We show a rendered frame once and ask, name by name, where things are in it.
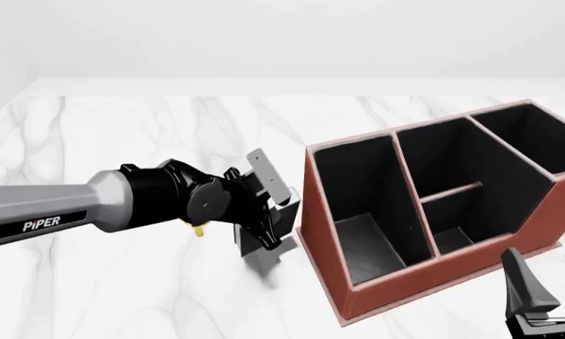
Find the red-brown desk caddy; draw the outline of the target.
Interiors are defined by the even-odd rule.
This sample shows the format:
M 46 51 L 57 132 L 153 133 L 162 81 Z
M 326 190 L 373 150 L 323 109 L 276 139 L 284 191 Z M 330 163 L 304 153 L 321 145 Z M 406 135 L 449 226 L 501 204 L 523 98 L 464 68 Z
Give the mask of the red-brown desk caddy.
M 347 326 L 565 234 L 565 118 L 533 101 L 309 146 L 299 238 Z

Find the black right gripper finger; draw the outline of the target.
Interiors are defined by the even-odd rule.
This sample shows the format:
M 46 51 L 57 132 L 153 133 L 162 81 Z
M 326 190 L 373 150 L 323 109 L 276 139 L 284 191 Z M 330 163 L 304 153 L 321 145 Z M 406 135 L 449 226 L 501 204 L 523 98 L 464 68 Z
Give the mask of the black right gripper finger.
M 549 313 L 561 305 L 536 278 L 516 248 L 507 248 L 501 254 L 501 262 L 507 291 L 505 315 Z

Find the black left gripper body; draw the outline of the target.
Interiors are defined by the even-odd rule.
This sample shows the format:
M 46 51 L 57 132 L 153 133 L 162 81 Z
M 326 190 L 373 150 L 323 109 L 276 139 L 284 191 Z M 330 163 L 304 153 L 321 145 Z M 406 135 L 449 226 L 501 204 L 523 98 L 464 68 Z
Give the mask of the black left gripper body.
M 230 202 L 222 217 L 223 222 L 240 225 L 257 239 L 266 250 L 275 250 L 282 241 L 274 234 L 267 198 L 259 197 L 240 170 L 230 167 L 223 174 L 224 190 L 230 194 Z

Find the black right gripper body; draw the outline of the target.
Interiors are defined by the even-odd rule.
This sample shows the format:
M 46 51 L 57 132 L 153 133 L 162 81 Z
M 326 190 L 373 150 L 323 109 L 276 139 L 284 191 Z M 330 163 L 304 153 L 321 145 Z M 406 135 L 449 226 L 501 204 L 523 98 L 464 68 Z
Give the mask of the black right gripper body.
M 565 339 L 565 318 L 550 317 L 549 307 L 518 307 L 506 310 L 512 339 Z

